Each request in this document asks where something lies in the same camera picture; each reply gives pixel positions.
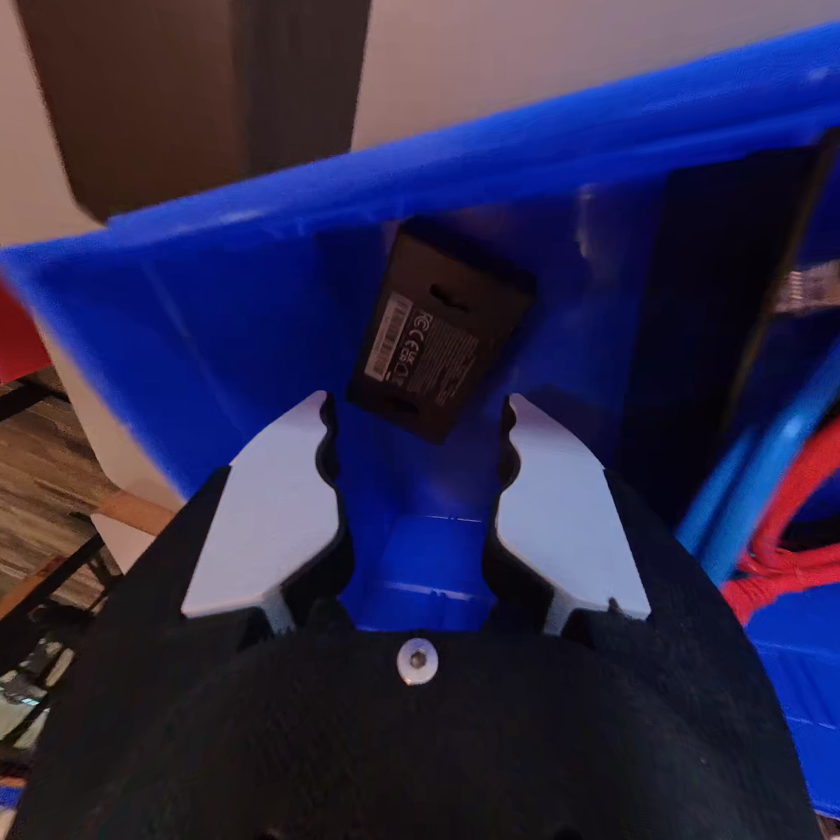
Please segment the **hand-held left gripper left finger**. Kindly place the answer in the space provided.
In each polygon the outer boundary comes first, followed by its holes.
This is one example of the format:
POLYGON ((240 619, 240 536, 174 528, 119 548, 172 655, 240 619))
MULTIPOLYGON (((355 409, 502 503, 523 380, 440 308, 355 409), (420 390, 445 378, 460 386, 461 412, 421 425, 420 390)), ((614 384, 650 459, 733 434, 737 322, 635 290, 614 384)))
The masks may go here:
POLYGON ((188 619, 260 610, 274 634, 303 628, 354 572, 338 488, 334 400, 314 392, 230 462, 182 602, 188 619))

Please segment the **red bin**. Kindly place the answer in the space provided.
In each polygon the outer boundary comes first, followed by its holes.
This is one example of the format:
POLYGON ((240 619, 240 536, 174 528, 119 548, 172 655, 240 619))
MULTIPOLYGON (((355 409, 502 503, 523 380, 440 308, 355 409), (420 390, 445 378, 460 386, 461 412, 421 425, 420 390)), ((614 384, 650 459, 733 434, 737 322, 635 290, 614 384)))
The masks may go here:
POLYGON ((1 283, 1 384, 15 382, 52 365, 36 326, 1 283))

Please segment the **black network switch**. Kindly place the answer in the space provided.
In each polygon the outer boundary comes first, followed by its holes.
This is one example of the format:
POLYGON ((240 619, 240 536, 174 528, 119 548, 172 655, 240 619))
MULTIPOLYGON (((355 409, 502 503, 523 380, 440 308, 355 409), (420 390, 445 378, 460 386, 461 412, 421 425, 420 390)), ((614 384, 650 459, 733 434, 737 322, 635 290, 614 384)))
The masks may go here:
POLYGON ((519 330, 535 276, 430 217, 400 224, 346 400, 434 445, 519 330))

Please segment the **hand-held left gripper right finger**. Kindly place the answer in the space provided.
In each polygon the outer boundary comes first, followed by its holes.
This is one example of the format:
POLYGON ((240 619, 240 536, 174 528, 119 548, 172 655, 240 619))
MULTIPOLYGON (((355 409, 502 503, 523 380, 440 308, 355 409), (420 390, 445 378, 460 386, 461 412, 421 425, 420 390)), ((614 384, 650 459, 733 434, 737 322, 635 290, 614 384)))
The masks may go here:
POLYGON ((648 596, 602 463, 522 394, 507 397, 500 428, 485 581, 501 609, 549 636, 578 611, 647 620, 648 596))

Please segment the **black flat panel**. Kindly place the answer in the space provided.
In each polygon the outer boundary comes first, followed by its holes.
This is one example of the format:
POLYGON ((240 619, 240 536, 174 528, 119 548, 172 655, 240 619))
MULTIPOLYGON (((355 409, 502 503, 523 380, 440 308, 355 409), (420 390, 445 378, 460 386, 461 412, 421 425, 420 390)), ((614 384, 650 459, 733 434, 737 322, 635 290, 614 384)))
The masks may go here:
POLYGON ((837 159, 831 128, 668 175, 615 455, 668 526, 718 456, 837 159))

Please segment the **blue plastic bin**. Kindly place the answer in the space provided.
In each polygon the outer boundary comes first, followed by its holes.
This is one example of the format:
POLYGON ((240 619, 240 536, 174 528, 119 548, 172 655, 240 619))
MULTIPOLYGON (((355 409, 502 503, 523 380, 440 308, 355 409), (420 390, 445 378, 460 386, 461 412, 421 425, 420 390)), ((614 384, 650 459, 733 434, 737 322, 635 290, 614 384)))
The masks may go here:
POLYGON ((726 600, 838 403, 838 329, 774 314, 677 526, 615 468, 668 175, 838 128, 838 22, 2 250, 34 314, 185 499, 94 620, 10 838, 821 838, 726 600), (446 440, 345 398, 400 224, 537 297, 446 440), (306 625, 182 602, 230 462, 334 400, 354 571, 306 625), (485 581, 522 394, 605 468, 650 603, 549 636, 485 581))

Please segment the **black metal table frame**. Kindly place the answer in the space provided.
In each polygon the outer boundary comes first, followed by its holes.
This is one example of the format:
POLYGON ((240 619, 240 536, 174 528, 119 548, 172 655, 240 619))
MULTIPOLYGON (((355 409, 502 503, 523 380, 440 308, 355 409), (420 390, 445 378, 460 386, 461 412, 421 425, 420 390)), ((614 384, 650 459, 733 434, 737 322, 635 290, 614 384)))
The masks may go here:
POLYGON ((68 556, 44 562, 2 597, 1 672, 5 674, 24 662, 40 639, 51 631, 83 631, 92 622, 92 609, 106 599, 123 573, 114 562, 105 561, 106 543, 94 535, 68 556), (89 607, 58 602, 55 594, 71 577, 88 568, 100 585, 89 607))

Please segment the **brown cardboard box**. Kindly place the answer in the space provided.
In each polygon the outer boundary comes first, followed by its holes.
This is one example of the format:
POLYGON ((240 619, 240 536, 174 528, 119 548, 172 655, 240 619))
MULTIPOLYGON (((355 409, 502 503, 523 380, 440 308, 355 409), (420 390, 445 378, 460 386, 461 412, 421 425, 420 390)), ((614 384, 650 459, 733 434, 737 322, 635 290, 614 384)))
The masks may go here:
POLYGON ((368 1, 17 1, 76 205, 110 217, 350 150, 368 1))

